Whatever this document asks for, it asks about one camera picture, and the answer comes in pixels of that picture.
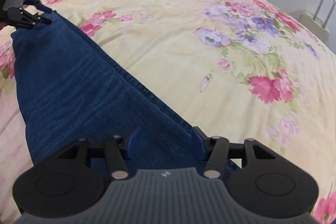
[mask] black robotic gripper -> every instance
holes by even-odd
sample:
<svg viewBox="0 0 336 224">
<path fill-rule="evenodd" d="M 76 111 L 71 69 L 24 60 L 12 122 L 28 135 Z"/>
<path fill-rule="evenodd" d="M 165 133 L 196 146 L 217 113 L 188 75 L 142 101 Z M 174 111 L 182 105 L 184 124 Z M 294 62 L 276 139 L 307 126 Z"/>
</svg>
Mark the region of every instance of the black robotic gripper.
<svg viewBox="0 0 336 224">
<path fill-rule="evenodd" d="M 188 168 L 131 177 L 124 160 L 140 134 L 78 140 L 22 174 L 13 187 L 17 223 L 316 223 L 315 180 L 258 141 L 229 143 L 194 127 L 192 145 L 207 161 L 201 175 Z M 108 178 L 90 169 L 91 158 L 105 158 Z M 227 178 L 228 159 L 242 168 Z"/>
</svg>

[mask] floral bedsheet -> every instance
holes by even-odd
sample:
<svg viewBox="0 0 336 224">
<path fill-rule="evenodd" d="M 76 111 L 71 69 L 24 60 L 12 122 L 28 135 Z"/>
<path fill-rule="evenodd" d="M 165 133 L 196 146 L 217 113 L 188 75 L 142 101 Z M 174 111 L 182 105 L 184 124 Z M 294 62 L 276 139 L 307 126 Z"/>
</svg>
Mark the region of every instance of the floral bedsheet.
<svg viewBox="0 0 336 224">
<path fill-rule="evenodd" d="M 336 56 L 293 18 L 265 0 L 42 2 L 207 135 L 256 138 L 309 172 L 320 188 L 312 215 L 325 224 L 336 217 Z M 32 166 L 12 31 L 0 32 L 4 223 L 20 215 L 11 186 Z"/>
</svg>

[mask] yellow bedspread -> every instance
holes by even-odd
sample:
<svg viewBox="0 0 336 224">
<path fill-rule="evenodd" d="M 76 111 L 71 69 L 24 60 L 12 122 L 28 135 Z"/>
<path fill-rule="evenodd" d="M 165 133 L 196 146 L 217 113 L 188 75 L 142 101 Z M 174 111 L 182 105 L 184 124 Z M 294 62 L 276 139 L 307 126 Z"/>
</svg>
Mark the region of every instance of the yellow bedspread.
<svg viewBox="0 0 336 224">
<path fill-rule="evenodd" d="M 310 173 L 313 211 L 336 217 L 336 56 L 265 0 L 42 0 L 207 135 L 256 138 Z M 15 93 L 12 27 L 0 32 L 0 216 L 19 216 L 31 167 Z"/>
</svg>

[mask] metal pivot pin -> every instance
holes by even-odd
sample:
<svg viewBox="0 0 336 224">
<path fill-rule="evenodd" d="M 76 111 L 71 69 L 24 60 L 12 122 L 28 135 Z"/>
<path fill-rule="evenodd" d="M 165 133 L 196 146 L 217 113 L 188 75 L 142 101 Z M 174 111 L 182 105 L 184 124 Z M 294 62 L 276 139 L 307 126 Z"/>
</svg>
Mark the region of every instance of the metal pivot pin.
<svg viewBox="0 0 336 224">
<path fill-rule="evenodd" d="M 111 176 L 114 179 L 121 180 L 121 179 L 127 178 L 128 177 L 128 173 L 126 171 L 118 170 L 118 171 L 114 171 L 111 174 Z"/>
<path fill-rule="evenodd" d="M 216 170 L 206 170 L 203 175 L 208 179 L 218 179 L 221 176 L 221 173 Z"/>
</svg>

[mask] denim jeans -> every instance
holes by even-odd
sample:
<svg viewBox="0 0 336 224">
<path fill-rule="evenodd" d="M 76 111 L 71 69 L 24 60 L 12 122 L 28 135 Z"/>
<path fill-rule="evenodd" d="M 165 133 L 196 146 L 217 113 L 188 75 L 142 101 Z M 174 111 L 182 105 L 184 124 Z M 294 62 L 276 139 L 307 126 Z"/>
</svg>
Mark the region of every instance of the denim jeans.
<svg viewBox="0 0 336 224">
<path fill-rule="evenodd" d="M 98 142 L 140 127 L 140 147 L 126 161 L 132 175 L 137 169 L 203 170 L 191 125 L 72 23 L 56 12 L 45 16 L 51 25 L 12 34 L 17 99 L 34 164 L 78 138 Z M 92 168 L 105 172 L 101 160 Z M 229 160 L 226 172 L 237 168 Z"/>
</svg>

